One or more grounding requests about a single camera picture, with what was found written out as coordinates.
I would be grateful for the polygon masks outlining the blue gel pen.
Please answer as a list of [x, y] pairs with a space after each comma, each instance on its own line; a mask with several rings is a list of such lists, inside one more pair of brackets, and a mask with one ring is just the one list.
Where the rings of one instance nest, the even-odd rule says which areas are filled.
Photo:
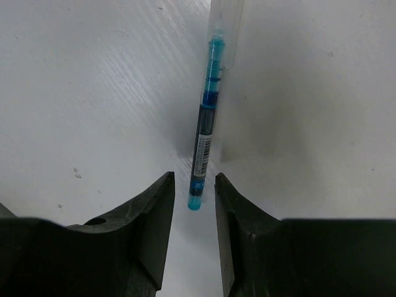
[[199, 210], [202, 203], [222, 75], [233, 66], [243, 7], [243, 1], [210, 2], [205, 73], [187, 202], [193, 211]]

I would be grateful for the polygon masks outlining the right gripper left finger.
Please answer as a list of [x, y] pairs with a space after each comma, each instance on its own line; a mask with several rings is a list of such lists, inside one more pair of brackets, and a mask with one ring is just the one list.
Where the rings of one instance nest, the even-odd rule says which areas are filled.
[[174, 173], [82, 225], [1, 220], [2, 296], [155, 296], [162, 287]]

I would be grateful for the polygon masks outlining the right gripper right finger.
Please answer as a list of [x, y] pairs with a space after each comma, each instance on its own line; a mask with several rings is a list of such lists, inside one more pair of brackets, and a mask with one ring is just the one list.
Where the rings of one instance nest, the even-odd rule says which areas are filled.
[[394, 296], [395, 221], [279, 220], [215, 178], [225, 296]]

